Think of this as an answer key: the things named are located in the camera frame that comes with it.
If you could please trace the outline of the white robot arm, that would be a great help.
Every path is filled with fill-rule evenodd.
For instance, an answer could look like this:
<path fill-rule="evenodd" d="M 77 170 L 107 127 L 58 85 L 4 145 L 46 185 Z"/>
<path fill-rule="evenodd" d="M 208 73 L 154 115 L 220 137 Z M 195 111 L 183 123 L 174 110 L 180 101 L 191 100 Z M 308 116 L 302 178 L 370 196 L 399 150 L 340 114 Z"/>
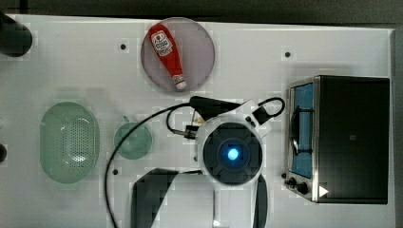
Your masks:
<path fill-rule="evenodd" d="M 268 193 L 261 139 L 270 130 L 263 107 L 194 96 L 204 119 L 190 137 L 198 168 L 155 168 L 134 183 L 131 228 L 266 228 Z"/>

